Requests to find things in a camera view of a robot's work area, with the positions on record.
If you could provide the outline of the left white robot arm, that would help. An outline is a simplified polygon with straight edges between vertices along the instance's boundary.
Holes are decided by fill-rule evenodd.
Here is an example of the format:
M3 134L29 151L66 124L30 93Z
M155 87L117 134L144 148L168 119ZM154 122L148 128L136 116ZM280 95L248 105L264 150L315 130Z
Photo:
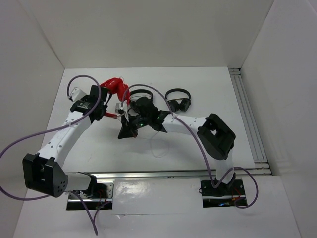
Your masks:
M77 140L94 121L99 121L106 113L108 90L96 85L87 95L74 88L71 97L74 104L65 120L64 129L35 155L27 154L22 161L25 185L28 189L43 194L60 197L64 192L80 191L85 197L94 197L106 186L97 183L97 178L89 173L65 173L62 169L65 159Z

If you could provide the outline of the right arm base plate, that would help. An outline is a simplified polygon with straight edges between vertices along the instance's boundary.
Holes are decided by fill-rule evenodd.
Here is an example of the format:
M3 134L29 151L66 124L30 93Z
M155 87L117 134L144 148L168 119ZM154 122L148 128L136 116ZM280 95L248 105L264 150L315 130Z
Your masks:
M241 179L235 180L230 188L225 185L213 188L209 180L202 180L199 193L202 195L204 208L235 207L235 205L245 207L248 205Z

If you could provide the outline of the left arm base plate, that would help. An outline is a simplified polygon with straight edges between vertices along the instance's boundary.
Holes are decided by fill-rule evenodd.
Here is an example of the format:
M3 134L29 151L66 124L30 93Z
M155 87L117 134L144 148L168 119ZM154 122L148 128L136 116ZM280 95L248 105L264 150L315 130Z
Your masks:
M99 184L99 187L93 193L88 191L76 191L75 193L83 200L87 208L93 210L112 210L113 208L113 182ZM84 210L81 200L74 194L69 194L67 200L67 211Z

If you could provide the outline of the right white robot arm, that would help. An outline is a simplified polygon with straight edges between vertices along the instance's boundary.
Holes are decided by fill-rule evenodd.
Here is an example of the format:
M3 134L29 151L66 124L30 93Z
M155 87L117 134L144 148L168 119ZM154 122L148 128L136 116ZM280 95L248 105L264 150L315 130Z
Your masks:
M121 129L118 139L137 137L138 129L145 126L157 132L180 133L193 136L202 151L205 162L215 159L216 176L212 180L214 188L221 194L228 194L233 189L235 172L230 155L234 147L235 133L216 114L207 117L189 117L170 111L159 110L147 97L132 101L127 114L121 117Z

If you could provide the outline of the red headphones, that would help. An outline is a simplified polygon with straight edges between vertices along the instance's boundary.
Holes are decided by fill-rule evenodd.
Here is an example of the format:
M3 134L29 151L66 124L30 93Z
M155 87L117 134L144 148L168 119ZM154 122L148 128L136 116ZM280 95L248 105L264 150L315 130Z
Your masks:
M113 95L117 95L120 102L124 102L126 106L130 104L130 92L128 85L124 83L124 80L120 77L111 78L100 84L101 88L106 88L108 90L108 98L106 100L106 105L110 101Z

